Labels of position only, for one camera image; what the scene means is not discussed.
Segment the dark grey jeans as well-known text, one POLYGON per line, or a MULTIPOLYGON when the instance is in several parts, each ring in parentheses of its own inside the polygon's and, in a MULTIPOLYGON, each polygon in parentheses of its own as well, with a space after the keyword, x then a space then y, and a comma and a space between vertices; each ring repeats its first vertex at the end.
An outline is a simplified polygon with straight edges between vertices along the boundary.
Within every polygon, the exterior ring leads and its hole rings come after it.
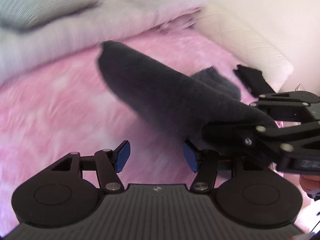
POLYGON ((214 67, 187 76, 114 41, 103 43, 98 66, 110 89, 141 118, 200 149, 214 150, 201 135, 209 121, 270 118, 242 103, 239 88, 214 67))

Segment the white padded headboard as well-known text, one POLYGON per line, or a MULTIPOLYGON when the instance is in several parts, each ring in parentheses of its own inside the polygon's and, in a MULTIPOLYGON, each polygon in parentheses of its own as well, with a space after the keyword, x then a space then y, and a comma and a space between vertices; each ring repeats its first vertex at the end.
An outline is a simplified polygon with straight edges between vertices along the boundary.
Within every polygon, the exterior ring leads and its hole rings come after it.
POLYGON ((319 0, 207 0, 195 29, 275 91, 319 93, 319 0))

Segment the pink rose blanket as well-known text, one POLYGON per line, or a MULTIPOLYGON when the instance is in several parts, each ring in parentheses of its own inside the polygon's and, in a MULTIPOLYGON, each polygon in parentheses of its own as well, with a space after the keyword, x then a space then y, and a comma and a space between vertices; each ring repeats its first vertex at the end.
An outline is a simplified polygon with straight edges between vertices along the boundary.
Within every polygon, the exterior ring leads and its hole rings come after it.
MULTIPOLYGON (((210 67, 256 101, 233 73, 240 61, 194 30, 149 31, 123 41, 186 75, 210 67)), ((100 47, 83 50, 7 82, 1 87, 1 236, 18 221, 14 190, 69 152, 93 155, 123 140, 131 155, 123 184, 187 184, 193 181, 179 144, 156 132, 108 90, 96 66, 100 47)))

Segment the striped lilac duvet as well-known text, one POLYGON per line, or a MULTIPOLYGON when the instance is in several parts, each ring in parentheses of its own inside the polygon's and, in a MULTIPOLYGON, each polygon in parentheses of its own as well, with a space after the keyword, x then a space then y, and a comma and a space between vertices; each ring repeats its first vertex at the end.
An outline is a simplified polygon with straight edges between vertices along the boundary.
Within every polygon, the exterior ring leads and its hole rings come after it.
POLYGON ((1 83, 107 40, 188 27, 206 0, 99 0, 32 29, 1 26, 1 83))

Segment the grey textured pillow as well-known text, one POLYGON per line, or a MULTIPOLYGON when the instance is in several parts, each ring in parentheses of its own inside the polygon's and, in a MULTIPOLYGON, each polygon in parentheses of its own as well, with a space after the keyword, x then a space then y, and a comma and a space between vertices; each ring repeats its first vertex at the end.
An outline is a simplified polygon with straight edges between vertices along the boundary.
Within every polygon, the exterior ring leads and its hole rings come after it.
POLYGON ((98 3, 99 0, 1 0, 1 26, 32 29, 98 3))

